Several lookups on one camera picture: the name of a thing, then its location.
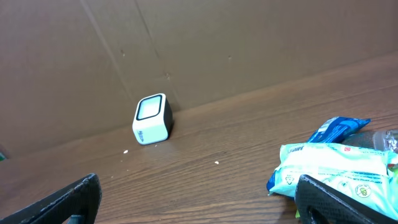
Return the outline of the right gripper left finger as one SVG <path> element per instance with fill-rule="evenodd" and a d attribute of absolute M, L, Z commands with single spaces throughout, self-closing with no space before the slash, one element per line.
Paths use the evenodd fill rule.
<path fill-rule="evenodd" d="M 1 219 L 1 224 L 94 223 L 102 191 L 94 173 Z"/>

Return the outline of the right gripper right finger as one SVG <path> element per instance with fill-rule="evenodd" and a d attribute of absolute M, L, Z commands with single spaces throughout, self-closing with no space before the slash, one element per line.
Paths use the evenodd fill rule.
<path fill-rule="evenodd" d="M 302 223 L 397 224 L 351 197 L 309 175 L 301 175 L 295 191 L 295 204 Z"/>

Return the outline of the mint green white packet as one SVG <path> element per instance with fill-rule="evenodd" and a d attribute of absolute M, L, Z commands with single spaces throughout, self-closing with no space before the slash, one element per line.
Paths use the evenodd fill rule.
<path fill-rule="evenodd" d="M 280 165 L 266 187 L 295 197 L 301 175 L 309 175 L 392 219 L 397 219 L 397 177 L 388 166 L 397 154 L 337 143 L 298 143 L 280 148 Z"/>

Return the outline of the blue snack packet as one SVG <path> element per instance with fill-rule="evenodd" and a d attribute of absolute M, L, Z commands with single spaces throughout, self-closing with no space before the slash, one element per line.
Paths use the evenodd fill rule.
<path fill-rule="evenodd" d="M 344 146 L 340 141 L 368 123 L 368 119 L 334 117 L 316 130 L 307 142 L 281 146 L 280 165 L 266 185 L 269 193 L 293 197 L 299 177 L 307 174 L 350 194 L 354 180 L 371 171 L 365 163 L 373 157 L 381 157 L 372 150 Z"/>

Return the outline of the green gummy candy bag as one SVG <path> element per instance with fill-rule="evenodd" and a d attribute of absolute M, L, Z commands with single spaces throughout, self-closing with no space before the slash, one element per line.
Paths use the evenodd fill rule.
<path fill-rule="evenodd" d="M 378 151 L 391 151 L 397 154 L 397 131 L 368 131 L 355 134 L 342 145 L 375 149 Z M 389 165 L 391 171 L 397 169 L 396 165 Z"/>

